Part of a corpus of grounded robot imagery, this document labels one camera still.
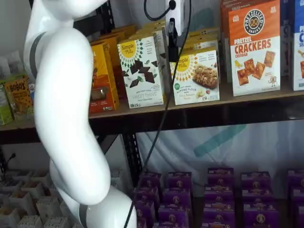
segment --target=power cord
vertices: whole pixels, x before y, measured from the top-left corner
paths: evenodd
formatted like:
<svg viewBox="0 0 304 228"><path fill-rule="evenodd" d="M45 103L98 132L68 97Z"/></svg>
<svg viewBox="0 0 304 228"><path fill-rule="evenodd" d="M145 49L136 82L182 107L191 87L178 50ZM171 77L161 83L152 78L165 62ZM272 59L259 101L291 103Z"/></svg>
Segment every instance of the power cord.
<svg viewBox="0 0 304 228"><path fill-rule="evenodd" d="M144 1L145 13L146 13L146 3L147 3L147 0ZM170 98L172 97L172 94L173 94L173 85L174 85L176 70L177 70L177 67L178 67L178 62L179 62L179 60L180 60L180 58L181 58L181 53L182 53L182 51L183 51L183 49L184 49L184 46L185 46L185 43L186 43L186 40L187 40L187 37L188 37L189 29L190 29L191 11L192 11L192 10L191 10L191 9L192 9L192 2L191 2L191 0L189 0L189 9L190 9L190 10L189 10L189 21L188 21L188 24L187 24L187 30L186 30L185 40L184 40L184 42L183 42L183 44L182 44L182 46L181 46L180 53L179 53L179 56L178 56L178 59L177 59L177 62L176 62L175 68L174 68L172 83L171 83L171 86L170 86L169 97L168 97L168 99L167 99L167 103L166 103L166 107L165 107L165 110L164 110L164 114L163 114L162 119L161 119L161 124L159 125L159 128L158 128L158 130L157 130L156 136L155 136L155 138L154 138L154 140L153 140L153 143L152 143L152 146L151 146L151 148L150 148L150 150L149 150L147 159L146 159L146 161L144 162L144 165L143 165L143 168L142 168L142 172L141 172L141 174L139 175L139 180L138 180L138 185L137 185L137 186L141 186L142 179L143 179L143 174L144 174L144 173L146 172L146 170L147 170L148 161L149 161L149 159L150 159L150 157L151 157L152 151L153 151L153 149L154 149L154 147L155 147L156 141L158 140L158 136L159 136L159 134L160 134L160 132L161 132L161 130L162 130L163 123L165 122L165 119L166 119L166 116L167 116L167 113L168 113ZM132 210L133 210L133 207L134 207L134 202L135 202L135 200L136 200L136 193L135 193L135 195L134 195L134 197L133 197L132 204L131 204L131 206L130 206L130 210L129 210L129 213L128 213L128 217L127 217L126 222L125 222L125 224L124 224L124 228L127 228L127 226L128 226L128 223L129 223L129 220L130 220L130 217L131 217L131 213L132 213Z"/></svg>

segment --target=shelf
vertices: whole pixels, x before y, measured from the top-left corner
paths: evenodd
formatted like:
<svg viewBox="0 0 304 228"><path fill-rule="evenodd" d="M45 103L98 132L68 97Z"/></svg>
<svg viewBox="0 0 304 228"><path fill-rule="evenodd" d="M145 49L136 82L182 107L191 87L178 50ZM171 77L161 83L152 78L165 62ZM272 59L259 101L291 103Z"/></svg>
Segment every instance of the shelf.
<svg viewBox="0 0 304 228"><path fill-rule="evenodd" d="M231 84L220 85L220 101L176 106L170 100L163 130L304 119L304 91L292 91L287 80L281 90L234 97ZM95 135L156 131L165 105L129 109L120 101L116 111L90 116ZM0 127L0 144L39 142L33 120Z"/></svg>

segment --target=teal stripe on backdrop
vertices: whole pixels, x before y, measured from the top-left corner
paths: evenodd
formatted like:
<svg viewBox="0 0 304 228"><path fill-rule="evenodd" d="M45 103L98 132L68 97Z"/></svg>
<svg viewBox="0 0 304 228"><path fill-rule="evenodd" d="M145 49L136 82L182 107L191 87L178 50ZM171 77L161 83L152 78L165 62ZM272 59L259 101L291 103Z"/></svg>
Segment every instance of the teal stripe on backdrop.
<svg viewBox="0 0 304 228"><path fill-rule="evenodd" d="M194 149L194 154L197 157L202 157L206 153L213 151L214 149L220 147L222 144L228 140L234 138L236 135L242 132L246 128L246 124L229 126L225 130L213 136L208 141L199 145Z"/></svg>

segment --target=purple snack box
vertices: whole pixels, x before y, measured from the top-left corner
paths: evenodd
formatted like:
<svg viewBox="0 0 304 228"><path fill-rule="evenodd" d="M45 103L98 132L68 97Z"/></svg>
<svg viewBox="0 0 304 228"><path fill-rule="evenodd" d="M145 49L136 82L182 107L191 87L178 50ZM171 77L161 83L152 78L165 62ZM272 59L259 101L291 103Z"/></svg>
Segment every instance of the purple snack box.
<svg viewBox="0 0 304 228"><path fill-rule="evenodd" d="M151 228L156 221L154 202L152 200L137 200L135 202L137 218L145 218L147 227Z"/></svg>
<svg viewBox="0 0 304 228"><path fill-rule="evenodd" d="M234 228L234 224L228 221L218 221L218 220L210 220L204 219L201 224L201 228Z"/></svg>
<svg viewBox="0 0 304 228"><path fill-rule="evenodd" d="M271 188L269 172L243 172L241 173L242 187Z"/></svg>
<svg viewBox="0 0 304 228"><path fill-rule="evenodd" d="M210 220L228 221L235 224L234 202L205 202L203 217Z"/></svg>
<svg viewBox="0 0 304 228"><path fill-rule="evenodd" d="M232 186L205 185L204 199L208 201L232 201Z"/></svg>
<svg viewBox="0 0 304 228"><path fill-rule="evenodd" d="M168 188L190 189L192 192L191 172L169 172L167 178Z"/></svg>
<svg viewBox="0 0 304 228"><path fill-rule="evenodd" d="M180 226L189 226L188 211L182 205L161 204L158 209L158 216L160 222L172 222Z"/></svg>
<svg viewBox="0 0 304 228"><path fill-rule="evenodd" d="M244 188L242 189L242 199L243 202L272 202L274 201L274 195L271 189L253 189L253 188Z"/></svg>
<svg viewBox="0 0 304 228"><path fill-rule="evenodd" d="M245 227L279 227L279 212L271 203L245 203Z"/></svg>
<svg viewBox="0 0 304 228"><path fill-rule="evenodd" d="M234 186L233 168L209 168L208 169L208 184Z"/></svg>

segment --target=cracker box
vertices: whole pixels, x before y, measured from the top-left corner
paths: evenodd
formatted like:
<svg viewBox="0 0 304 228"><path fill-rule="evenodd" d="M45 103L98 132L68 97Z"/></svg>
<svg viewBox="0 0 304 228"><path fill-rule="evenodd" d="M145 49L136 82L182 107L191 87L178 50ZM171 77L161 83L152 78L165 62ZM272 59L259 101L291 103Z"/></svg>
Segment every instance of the cracker box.
<svg viewBox="0 0 304 228"><path fill-rule="evenodd" d="M233 200L232 186L205 185L204 199L208 201L223 202Z"/></svg>
<svg viewBox="0 0 304 228"><path fill-rule="evenodd" d="M42 197L37 202L37 209L43 223L46 223L49 217L62 216L58 199L51 196Z"/></svg>
<svg viewBox="0 0 304 228"><path fill-rule="evenodd" d="M204 202L203 216L205 219L223 220L235 224L234 202Z"/></svg>
<svg viewBox="0 0 304 228"><path fill-rule="evenodd" d="M280 1L229 9L233 95L280 89Z"/></svg>
<svg viewBox="0 0 304 228"><path fill-rule="evenodd" d="M33 200L28 192L16 191L9 196L10 205L18 209L19 214L36 215Z"/></svg>
<svg viewBox="0 0 304 228"><path fill-rule="evenodd" d="M0 227L3 228L17 228L20 222L20 216L17 209L10 207L0 208Z"/></svg>
<svg viewBox="0 0 304 228"><path fill-rule="evenodd" d="M95 42L91 46L94 55L94 71L89 113L116 110L119 107L119 99L110 46L107 42Z"/></svg>
<svg viewBox="0 0 304 228"><path fill-rule="evenodd" d="M43 228L41 218L35 216L24 216L18 223L18 228Z"/></svg>
<svg viewBox="0 0 304 228"><path fill-rule="evenodd" d="M243 202L272 202L274 201L274 195L271 189L253 189L243 188L242 189Z"/></svg>
<svg viewBox="0 0 304 228"><path fill-rule="evenodd" d="M245 203L244 223L246 227L279 227L279 212L272 203Z"/></svg>
<svg viewBox="0 0 304 228"><path fill-rule="evenodd" d="M69 221L65 217L49 218L44 228L70 228Z"/></svg>
<svg viewBox="0 0 304 228"><path fill-rule="evenodd" d="M147 227L151 228L156 221L154 202L151 200L137 200L135 208L137 218L145 218Z"/></svg>
<svg viewBox="0 0 304 228"><path fill-rule="evenodd" d="M164 104L164 84L157 37L143 35L118 45L130 108Z"/></svg>
<svg viewBox="0 0 304 228"><path fill-rule="evenodd" d="M180 226L189 226L188 212L184 206L161 204L158 210L160 222L177 223Z"/></svg>
<svg viewBox="0 0 304 228"><path fill-rule="evenodd" d="M241 173L242 187L271 188L269 172L243 172Z"/></svg>
<svg viewBox="0 0 304 228"><path fill-rule="evenodd" d="M234 186L233 168L209 168L207 178L208 184L224 184Z"/></svg>
<svg viewBox="0 0 304 228"><path fill-rule="evenodd" d="M175 63L170 63L173 76ZM219 100L219 71L215 47L183 52L173 91L176 105Z"/></svg>
<svg viewBox="0 0 304 228"><path fill-rule="evenodd" d="M133 193L136 193L136 198L138 200L152 200L154 202L155 210L158 210L158 207L160 206L160 196L157 187L140 187L137 190L134 189Z"/></svg>
<svg viewBox="0 0 304 228"><path fill-rule="evenodd" d="M45 196L41 182L29 181L21 187L21 190L29 192L33 199L40 199Z"/></svg>

